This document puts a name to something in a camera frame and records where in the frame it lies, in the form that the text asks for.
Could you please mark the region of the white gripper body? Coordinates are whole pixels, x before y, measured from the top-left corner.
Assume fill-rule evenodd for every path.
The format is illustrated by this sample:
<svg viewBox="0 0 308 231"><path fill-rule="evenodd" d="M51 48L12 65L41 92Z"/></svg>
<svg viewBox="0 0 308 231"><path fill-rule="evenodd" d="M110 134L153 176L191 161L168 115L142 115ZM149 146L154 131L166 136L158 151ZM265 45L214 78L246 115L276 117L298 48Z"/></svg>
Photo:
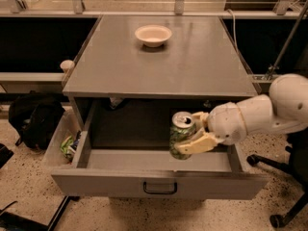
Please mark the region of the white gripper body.
<svg viewBox="0 0 308 231"><path fill-rule="evenodd" d="M207 124L209 131L225 145L242 141L247 135L241 110L232 102L216 106L209 113Z"/></svg>

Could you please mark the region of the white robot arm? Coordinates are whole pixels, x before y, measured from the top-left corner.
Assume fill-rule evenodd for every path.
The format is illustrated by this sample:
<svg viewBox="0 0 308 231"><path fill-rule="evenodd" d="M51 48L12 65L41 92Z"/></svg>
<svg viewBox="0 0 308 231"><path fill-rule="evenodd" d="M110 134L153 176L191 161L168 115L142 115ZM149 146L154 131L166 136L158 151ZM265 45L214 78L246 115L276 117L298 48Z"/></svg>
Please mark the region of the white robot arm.
<svg viewBox="0 0 308 231"><path fill-rule="evenodd" d="M267 94L216 106L192 115L196 133L175 144L182 154L198 154L218 144L233 145L253 134L290 134L308 127L308 78L285 74Z"/></svg>

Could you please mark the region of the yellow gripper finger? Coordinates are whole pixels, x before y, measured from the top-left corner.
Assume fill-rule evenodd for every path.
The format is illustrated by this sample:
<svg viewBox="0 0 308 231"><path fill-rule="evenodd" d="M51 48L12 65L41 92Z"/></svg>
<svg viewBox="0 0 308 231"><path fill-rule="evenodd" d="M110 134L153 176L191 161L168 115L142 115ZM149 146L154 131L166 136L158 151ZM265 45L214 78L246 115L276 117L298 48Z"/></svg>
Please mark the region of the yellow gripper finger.
<svg viewBox="0 0 308 231"><path fill-rule="evenodd" d="M181 154L199 154L214 149L224 139L218 138L212 132L199 129L190 139L177 142L174 147Z"/></svg>
<svg viewBox="0 0 308 231"><path fill-rule="evenodd" d="M201 128L206 129L208 116L209 114L204 112L197 112L192 114L196 130L200 130Z"/></svg>

